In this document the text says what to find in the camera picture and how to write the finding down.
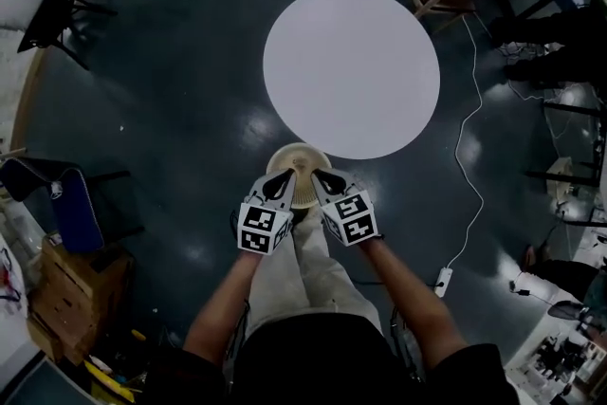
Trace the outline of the person's black shirt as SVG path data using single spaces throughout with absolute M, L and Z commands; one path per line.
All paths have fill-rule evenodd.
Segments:
M 221 369 L 168 348 L 151 361 L 138 405 L 520 405 L 498 348 L 464 348 L 410 378 L 366 319 L 307 314 L 257 329 Z

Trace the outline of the small wooden box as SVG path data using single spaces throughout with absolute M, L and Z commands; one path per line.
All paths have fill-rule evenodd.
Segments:
M 573 162 L 570 156 L 559 157 L 547 170 L 549 175 L 562 175 L 572 176 L 573 175 Z M 571 182 L 561 180 L 547 180 L 546 191 L 547 193 L 557 200 L 563 200 L 568 194 L 572 186 Z

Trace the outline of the beige plastic basket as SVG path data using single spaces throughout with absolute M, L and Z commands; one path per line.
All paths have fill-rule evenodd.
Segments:
M 296 175 L 294 196 L 291 204 L 293 210 L 305 210 L 318 202 L 311 174 L 316 169 L 330 169 L 331 162 L 327 155 L 313 146 L 294 142 L 277 150 L 267 164 L 267 173 L 284 169 L 293 169 Z

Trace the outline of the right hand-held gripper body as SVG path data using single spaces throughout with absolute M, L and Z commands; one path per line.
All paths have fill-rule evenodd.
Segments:
M 321 206 L 323 222 L 345 247 L 377 237 L 374 205 L 366 190 Z

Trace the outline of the person's left forearm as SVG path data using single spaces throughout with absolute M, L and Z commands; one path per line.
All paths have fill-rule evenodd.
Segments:
M 219 287 L 195 317 L 184 341 L 185 351 L 216 366 L 223 363 L 261 260 L 260 254 L 247 251 L 239 254 Z

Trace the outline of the white power strip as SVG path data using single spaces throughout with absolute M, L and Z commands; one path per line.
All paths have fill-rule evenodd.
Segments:
M 449 286 L 452 275 L 452 269 L 450 267 L 442 267 L 439 271 L 437 280 L 433 287 L 434 293 L 439 297 L 443 298 L 445 296 L 446 290 Z

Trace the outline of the black chair blue cushion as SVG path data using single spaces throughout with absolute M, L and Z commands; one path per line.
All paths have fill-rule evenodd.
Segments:
M 46 190 L 63 245 L 72 253 L 97 251 L 144 232 L 142 226 L 114 233 L 103 230 L 91 198 L 100 184 L 130 174 L 122 170 L 87 176 L 75 163 L 31 157 L 8 157 L 0 163 L 0 184 L 13 200 L 23 202 L 36 190 Z

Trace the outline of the yellow plastic tray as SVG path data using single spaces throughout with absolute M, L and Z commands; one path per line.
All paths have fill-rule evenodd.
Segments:
M 111 396 L 118 397 L 126 405 L 136 405 L 140 386 L 131 384 L 125 377 L 111 372 L 105 365 L 100 367 L 94 360 L 86 359 L 84 367 L 93 380 L 99 383 Z

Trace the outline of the cluttered white workbench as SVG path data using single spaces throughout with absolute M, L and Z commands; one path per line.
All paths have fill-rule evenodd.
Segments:
M 506 376 L 529 405 L 607 404 L 607 330 L 565 292 L 531 301 L 544 313 L 506 363 Z

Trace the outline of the person's right forearm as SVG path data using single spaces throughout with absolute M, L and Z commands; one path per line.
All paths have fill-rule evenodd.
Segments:
M 417 340 L 427 369 L 435 368 L 468 344 L 445 303 L 379 238 L 359 248 L 384 283 L 395 307 Z

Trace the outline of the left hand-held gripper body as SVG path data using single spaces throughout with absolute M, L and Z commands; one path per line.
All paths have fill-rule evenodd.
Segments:
M 240 206 L 237 247 L 261 255 L 271 255 L 291 233 L 293 213 L 288 199 L 265 201 L 253 195 Z

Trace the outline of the brown cardboard box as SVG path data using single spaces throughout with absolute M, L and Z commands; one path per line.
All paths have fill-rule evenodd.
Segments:
M 80 365 L 117 317 L 134 258 L 119 244 L 70 253 L 51 233 L 42 241 L 41 280 L 28 296 L 28 333 L 54 362 Z

